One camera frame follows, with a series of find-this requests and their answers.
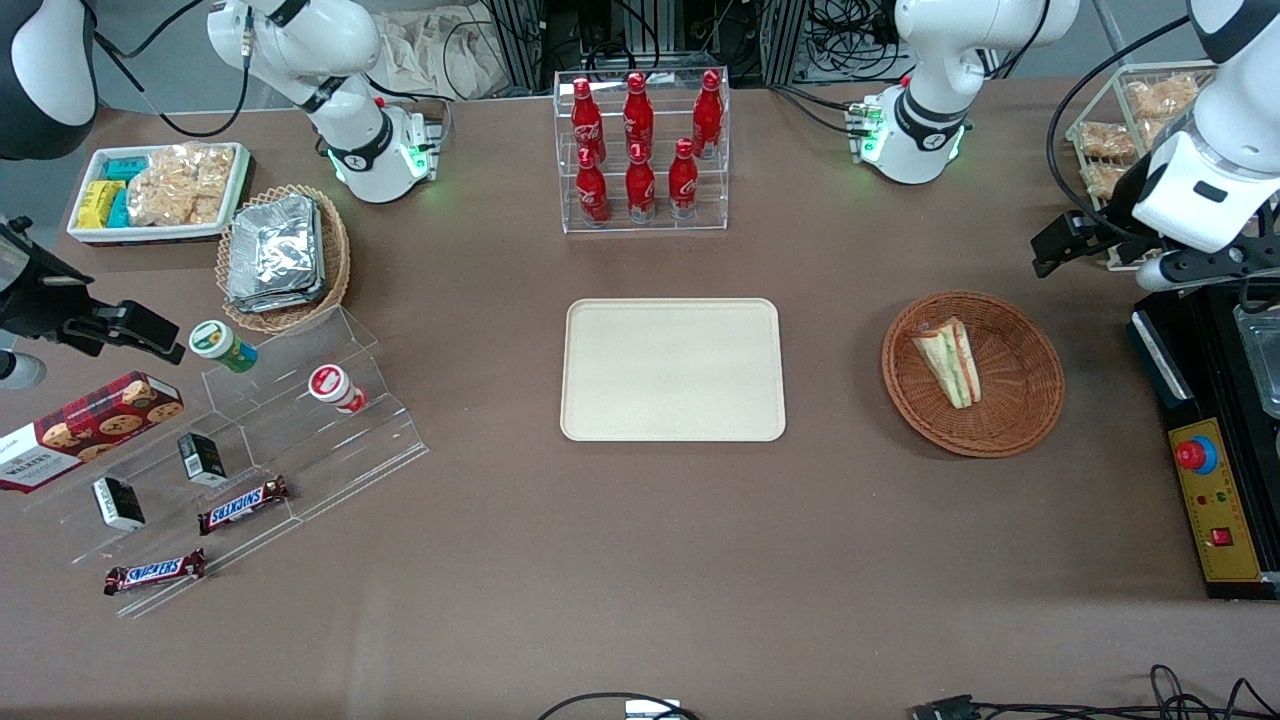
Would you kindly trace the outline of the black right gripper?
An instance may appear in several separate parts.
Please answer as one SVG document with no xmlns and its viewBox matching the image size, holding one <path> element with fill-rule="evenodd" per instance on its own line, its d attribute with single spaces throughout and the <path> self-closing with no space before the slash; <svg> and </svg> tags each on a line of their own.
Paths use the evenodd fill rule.
<svg viewBox="0 0 1280 720">
<path fill-rule="evenodd" d="M 46 340 L 99 357 L 106 345 L 137 348 L 180 364 L 180 328 L 132 300 L 100 309 L 88 292 L 95 278 L 78 272 L 27 236 L 28 218 L 3 219 L 3 331 Z"/>
</svg>

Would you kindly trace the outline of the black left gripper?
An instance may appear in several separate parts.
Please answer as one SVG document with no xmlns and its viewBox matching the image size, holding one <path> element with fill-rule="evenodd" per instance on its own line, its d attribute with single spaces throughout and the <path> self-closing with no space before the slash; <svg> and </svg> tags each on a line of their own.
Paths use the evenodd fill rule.
<svg viewBox="0 0 1280 720">
<path fill-rule="evenodd" d="M 1060 266 L 1116 249 L 1124 263 L 1135 263 L 1153 251 L 1153 231 L 1139 223 L 1134 211 L 1142 192 L 1114 192 L 1101 210 L 1092 209 L 1078 193 L 1068 197 L 1079 210 L 1062 214 L 1069 236 L 1037 236 L 1032 240 L 1032 268 L 1039 279 Z"/>
</svg>

